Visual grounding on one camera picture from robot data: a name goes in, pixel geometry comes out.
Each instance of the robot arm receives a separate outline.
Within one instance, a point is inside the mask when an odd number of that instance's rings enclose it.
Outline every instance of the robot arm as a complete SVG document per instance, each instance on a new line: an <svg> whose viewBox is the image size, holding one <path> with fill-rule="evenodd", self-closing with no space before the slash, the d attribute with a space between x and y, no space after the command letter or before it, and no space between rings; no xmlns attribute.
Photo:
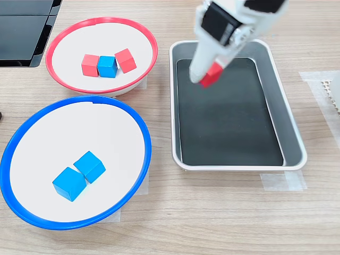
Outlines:
<svg viewBox="0 0 340 255"><path fill-rule="evenodd" d="M285 12L288 0L206 0L196 9L197 49L190 79L200 82L214 63L221 70L244 45L266 32Z"/></svg>

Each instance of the masking tape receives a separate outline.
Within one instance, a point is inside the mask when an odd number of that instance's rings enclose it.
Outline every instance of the masking tape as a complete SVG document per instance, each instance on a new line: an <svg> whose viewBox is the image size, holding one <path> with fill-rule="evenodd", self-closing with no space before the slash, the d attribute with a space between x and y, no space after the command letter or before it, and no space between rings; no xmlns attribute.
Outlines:
<svg viewBox="0 0 340 255"><path fill-rule="evenodd" d="M302 80L308 83L328 127L340 148L340 117L336 106L333 104L334 102L330 94L331 91L327 91L327 89L329 89L326 87L328 83L325 82L332 82L333 78L339 74L340 71L300 72Z"/></svg>
<svg viewBox="0 0 340 255"><path fill-rule="evenodd" d="M148 76L145 76L140 84L138 84L135 89L147 89Z"/></svg>
<svg viewBox="0 0 340 255"><path fill-rule="evenodd" d="M302 191L307 189L301 170L283 174L260 174L265 191Z"/></svg>
<svg viewBox="0 0 340 255"><path fill-rule="evenodd" d="M138 190L134 194L134 196L139 195L147 195L149 194L149 171L147 172L147 175L144 178L144 181L139 186ZM101 220L99 223L112 223L112 222L120 222L121 221L121 210L114 212L107 218Z"/></svg>

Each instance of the wooden table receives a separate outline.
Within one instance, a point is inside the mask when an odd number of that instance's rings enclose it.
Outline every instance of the wooden table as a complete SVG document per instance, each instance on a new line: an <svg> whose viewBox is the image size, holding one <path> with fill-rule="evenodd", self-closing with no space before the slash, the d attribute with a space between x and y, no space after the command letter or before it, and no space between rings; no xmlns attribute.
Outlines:
<svg viewBox="0 0 340 255"><path fill-rule="evenodd" d="M153 140L149 194L133 197L120 223L57 232L33 227L0 197L0 254L340 254L340 151L300 71L340 69L340 2L290 1L269 43L307 147L308 188L264 191L259 173L186 173L171 157L168 50L194 39L201 1L64 1L50 42L68 26L121 16L155 35L158 61L147 90L119 100L136 109ZM76 96L41 65L0 69L0 153L32 114Z"/></svg>

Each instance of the wooden block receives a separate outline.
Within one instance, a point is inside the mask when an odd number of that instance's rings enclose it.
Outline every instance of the wooden block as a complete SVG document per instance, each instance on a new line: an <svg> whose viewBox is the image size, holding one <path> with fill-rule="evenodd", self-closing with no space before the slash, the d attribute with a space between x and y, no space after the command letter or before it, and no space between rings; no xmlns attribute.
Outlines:
<svg viewBox="0 0 340 255"><path fill-rule="evenodd" d="M81 62L81 68L83 70L83 75L98 77L97 64L99 61L99 56L85 54L83 61Z"/></svg>
<svg viewBox="0 0 340 255"><path fill-rule="evenodd" d="M215 62L207 72L206 76L204 76L204 78L200 81L200 83L204 88L208 88L219 79L222 73L223 68Z"/></svg>
<svg viewBox="0 0 340 255"><path fill-rule="evenodd" d="M116 53L115 57L123 73L130 72L137 68L136 63L129 49L125 49L125 50L122 50L121 52Z"/></svg>
<svg viewBox="0 0 340 255"><path fill-rule="evenodd" d="M93 183L105 172L103 163L91 151L84 154L74 166L85 176L89 183Z"/></svg>
<svg viewBox="0 0 340 255"><path fill-rule="evenodd" d="M73 202L85 189L86 181L81 173L68 167L53 181L53 185L59 195Z"/></svg>
<svg viewBox="0 0 340 255"><path fill-rule="evenodd" d="M100 56L97 67L101 77L106 78L116 77L118 67L115 57Z"/></svg>

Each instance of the gray tray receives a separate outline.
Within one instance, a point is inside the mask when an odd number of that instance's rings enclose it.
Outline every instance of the gray tray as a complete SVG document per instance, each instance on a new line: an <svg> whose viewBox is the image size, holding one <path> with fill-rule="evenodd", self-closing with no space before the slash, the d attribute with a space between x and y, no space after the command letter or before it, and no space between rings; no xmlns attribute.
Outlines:
<svg viewBox="0 0 340 255"><path fill-rule="evenodd" d="M172 154L187 171L294 171L307 153L268 46L254 40L211 87L189 79L196 41L170 48Z"/></svg>

